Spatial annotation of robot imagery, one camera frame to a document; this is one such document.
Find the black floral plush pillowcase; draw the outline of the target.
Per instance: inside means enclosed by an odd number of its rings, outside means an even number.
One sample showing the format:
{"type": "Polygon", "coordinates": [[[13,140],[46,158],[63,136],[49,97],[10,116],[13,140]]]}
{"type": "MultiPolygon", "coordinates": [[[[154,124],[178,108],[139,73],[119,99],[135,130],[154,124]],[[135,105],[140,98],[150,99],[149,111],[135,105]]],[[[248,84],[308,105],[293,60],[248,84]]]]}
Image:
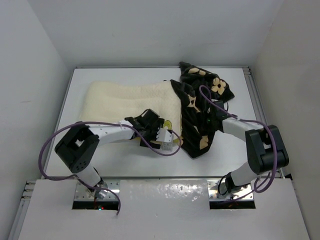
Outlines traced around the black floral plush pillowcase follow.
{"type": "Polygon", "coordinates": [[[171,80],[173,91],[181,103],[182,149],[193,159],[207,153],[217,130],[207,125],[209,102],[201,95],[199,87],[207,98],[224,103],[235,97],[229,84],[219,75],[181,61],[180,81],[171,80]]]}

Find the cream contoured pillow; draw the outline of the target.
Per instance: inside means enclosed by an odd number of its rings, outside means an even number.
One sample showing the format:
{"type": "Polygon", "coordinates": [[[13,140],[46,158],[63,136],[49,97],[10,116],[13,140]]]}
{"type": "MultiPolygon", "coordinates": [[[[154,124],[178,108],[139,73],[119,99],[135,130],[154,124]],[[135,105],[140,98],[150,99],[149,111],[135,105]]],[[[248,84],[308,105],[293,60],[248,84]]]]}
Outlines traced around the cream contoured pillow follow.
{"type": "Polygon", "coordinates": [[[87,89],[78,119],[116,123],[151,109],[164,119],[166,127],[180,135],[181,108],[170,81],[137,86],[94,81],[87,89]]]}

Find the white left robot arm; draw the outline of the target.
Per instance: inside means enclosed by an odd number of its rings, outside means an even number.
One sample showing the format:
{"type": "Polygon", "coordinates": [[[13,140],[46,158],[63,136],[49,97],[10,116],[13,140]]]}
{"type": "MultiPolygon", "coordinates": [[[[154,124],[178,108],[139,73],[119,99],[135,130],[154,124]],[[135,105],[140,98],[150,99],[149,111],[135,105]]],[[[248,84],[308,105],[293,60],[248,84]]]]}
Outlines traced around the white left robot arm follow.
{"type": "Polygon", "coordinates": [[[164,127],[165,120],[151,109],[137,117],[126,117],[112,125],[85,124],[71,127],[55,146],[55,153],[72,174],[87,185],[87,189],[98,198],[107,195],[107,185],[91,160],[96,149],[108,143],[140,138],[140,146],[160,149],[161,143],[171,143],[173,134],[164,127]]]}

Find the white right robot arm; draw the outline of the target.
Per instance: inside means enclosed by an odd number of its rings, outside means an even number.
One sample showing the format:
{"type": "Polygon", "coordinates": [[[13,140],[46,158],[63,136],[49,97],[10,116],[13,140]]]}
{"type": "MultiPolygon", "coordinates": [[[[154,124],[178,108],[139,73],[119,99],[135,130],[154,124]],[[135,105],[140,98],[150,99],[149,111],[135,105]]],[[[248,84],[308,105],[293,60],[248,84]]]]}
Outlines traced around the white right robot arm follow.
{"type": "Polygon", "coordinates": [[[274,181],[276,171],[289,164],[289,155],[280,130],[257,120],[241,119],[224,108],[222,101],[211,101],[219,130],[245,142],[247,161],[221,178],[217,192],[229,196],[254,182],[253,191],[262,193],[274,181]]]}

